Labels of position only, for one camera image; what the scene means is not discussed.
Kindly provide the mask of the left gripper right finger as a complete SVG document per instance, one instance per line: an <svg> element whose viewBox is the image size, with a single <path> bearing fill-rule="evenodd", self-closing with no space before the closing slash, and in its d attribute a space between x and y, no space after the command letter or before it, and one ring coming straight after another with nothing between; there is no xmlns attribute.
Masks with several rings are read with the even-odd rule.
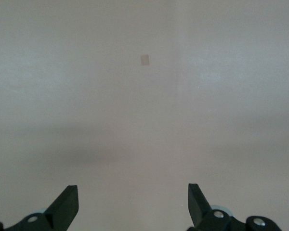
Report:
<svg viewBox="0 0 289 231"><path fill-rule="evenodd" d="M222 209L213 209L198 184L188 184L188 211L193 222L190 231L279 231L269 218L251 216L246 222L237 220Z"/></svg>

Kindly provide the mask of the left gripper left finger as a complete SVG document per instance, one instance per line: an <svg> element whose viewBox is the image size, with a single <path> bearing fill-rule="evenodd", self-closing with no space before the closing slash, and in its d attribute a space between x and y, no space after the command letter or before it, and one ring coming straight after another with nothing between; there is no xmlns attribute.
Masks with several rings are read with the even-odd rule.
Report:
<svg viewBox="0 0 289 231"><path fill-rule="evenodd" d="M67 186L44 212L30 214L0 231L66 231L79 211L78 187Z"/></svg>

